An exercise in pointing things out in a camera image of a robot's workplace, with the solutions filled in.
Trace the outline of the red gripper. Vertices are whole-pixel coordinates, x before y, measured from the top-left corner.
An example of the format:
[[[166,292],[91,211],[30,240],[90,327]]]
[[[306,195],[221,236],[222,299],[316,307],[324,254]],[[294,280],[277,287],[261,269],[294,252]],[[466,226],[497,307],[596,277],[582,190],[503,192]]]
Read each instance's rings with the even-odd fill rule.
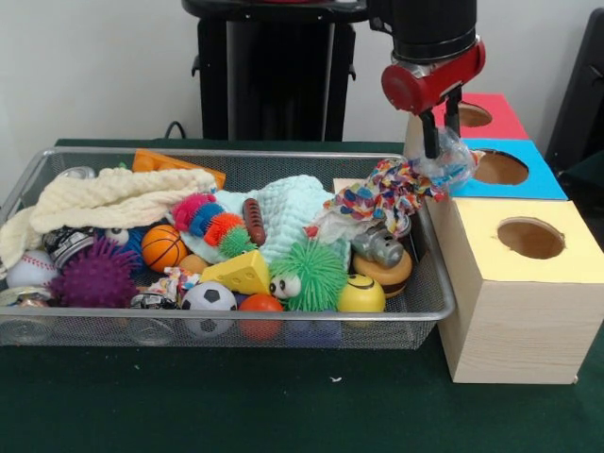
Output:
[[[476,77],[486,60],[484,42],[477,41],[459,56],[429,66],[391,64],[382,73],[381,86],[388,101],[396,108],[421,114],[425,155],[437,159],[440,154],[439,131],[432,108],[445,102],[445,126],[461,135],[461,89]]]

